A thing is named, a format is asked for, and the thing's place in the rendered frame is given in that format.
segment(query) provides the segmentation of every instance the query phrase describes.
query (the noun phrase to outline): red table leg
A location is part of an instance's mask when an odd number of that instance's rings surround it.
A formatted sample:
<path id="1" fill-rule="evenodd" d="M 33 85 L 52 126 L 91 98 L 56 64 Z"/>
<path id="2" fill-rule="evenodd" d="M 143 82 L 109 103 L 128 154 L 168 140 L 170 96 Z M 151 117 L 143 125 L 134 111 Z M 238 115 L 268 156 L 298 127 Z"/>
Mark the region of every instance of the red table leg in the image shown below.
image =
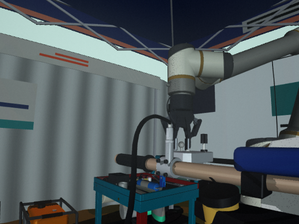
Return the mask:
<path id="1" fill-rule="evenodd" d="M 137 224 L 147 224 L 148 223 L 148 212 L 137 213 Z"/>

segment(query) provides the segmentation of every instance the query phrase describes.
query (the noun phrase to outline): floor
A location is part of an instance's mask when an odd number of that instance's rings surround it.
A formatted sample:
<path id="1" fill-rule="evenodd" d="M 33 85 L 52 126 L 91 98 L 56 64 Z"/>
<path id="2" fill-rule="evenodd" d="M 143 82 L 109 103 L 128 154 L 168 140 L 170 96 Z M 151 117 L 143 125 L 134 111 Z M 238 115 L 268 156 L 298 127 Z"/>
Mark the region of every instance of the floor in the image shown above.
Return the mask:
<path id="1" fill-rule="evenodd" d="M 178 203 L 176 205 L 180 206 L 184 210 L 183 215 L 188 216 L 188 209 L 189 209 L 188 201 Z M 103 207 L 102 208 L 102 224 L 108 224 L 108 223 L 117 221 L 120 218 L 119 213 L 117 211 L 119 211 L 119 205 L 111 205 L 111 206 Z M 94 223 L 95 209 L 86 209 L 86 210 L 79 211 L 78 213 L 79 213 L 79 224 Z M 76 219 L 75 214 L 69 215 L 68 224 L 75 224 L 75 219 Z M 4 224 L 18 224 L 18 223 L 19 223 L 19 220 L 15 220 L 15 221 L 4 223 Z M 197 217 L 196 217 L 196 223 L 204 224 L 204 222 Z"/>

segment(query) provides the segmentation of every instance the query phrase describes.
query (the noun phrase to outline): orange case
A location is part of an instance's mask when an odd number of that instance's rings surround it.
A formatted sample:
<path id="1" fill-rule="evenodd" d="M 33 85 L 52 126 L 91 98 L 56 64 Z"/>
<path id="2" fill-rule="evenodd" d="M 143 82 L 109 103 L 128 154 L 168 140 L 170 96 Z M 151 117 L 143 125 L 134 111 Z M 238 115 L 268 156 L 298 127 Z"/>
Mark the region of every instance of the orange case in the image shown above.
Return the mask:
<path id="1" fill-rule="evenodd" d="M 65 212 L 57 203 L 46 204 L 46 207 L 44 207 L 43 209 L 39 209 L 38 205 L 29 206 L 27 210 L 30 217 Z M 31 220 L 30 223 L 31 224 L 68 224 L 68 215 L 52 217 L 47 219 Z"/>

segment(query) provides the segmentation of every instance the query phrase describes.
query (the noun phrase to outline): teal table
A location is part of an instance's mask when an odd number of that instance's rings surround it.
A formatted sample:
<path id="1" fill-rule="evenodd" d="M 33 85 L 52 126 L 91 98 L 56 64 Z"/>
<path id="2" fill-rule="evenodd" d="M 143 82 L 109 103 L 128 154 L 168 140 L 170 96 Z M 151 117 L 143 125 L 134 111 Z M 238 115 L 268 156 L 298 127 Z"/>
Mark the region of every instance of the teal table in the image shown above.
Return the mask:
<path id="1" fill-rule="evenodd" d="M 138 173 L 137 176 L 150 173 Z M 96 191 L 96 221 L 95 224 L 102 223 L 102 195 L 128 206 L 130 191 L 128 189 L 113 185 L 100 178 L 94 178 L 94 190 Z M 195 224 L 194 204 L 199 196 L 198 184 L 188 181 L 166 177 L 167 182 L 184 184 L 185 186 L 167 189 L 146 194 L 135 194 L 134 211 L 137 212 L 137 224 L 147 224 L 148 211 L 175 205 L 177 203 L 189 201 L 188 224 Z"/>

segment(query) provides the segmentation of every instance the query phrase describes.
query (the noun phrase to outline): wooden floor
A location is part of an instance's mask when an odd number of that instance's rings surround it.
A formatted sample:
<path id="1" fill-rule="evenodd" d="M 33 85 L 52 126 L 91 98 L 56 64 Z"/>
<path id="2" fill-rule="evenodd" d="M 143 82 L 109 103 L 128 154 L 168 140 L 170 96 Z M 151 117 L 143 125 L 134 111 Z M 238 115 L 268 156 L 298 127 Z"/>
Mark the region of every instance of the wooden floor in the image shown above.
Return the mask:
<path id="1" fill-rule="evenodd" d="M 189 210 L 189 202 L 188 201 L 178 203 L 176 205 L 180 206 L 184 210 L 183 215 L 188 216 L 188 210 Z M 114 213 L 117 211 L 119 211 L 119 205 L 106 206 L 106 207 L 102 208 L 102 215 L 104 216 L 104 215 Z M 79 222 L 83 222 L 83 221 L 95 218 L 95 209 L 86 209 L 86 210 L 79 211 L 78 213 L 79 213 Z M 75 220 L 76 220 L 75 214 L 69 215 L 68 224 L 75 224 Z M 18 223 L 19 223 L 19 220 L 15 220 L 15 221 L 4 223 L 4 224 L 18 224 Z M 200 220 L 198 217 L 196 217 L 196 223 L 204 224 L 204 222 L 202 220 Z"/>

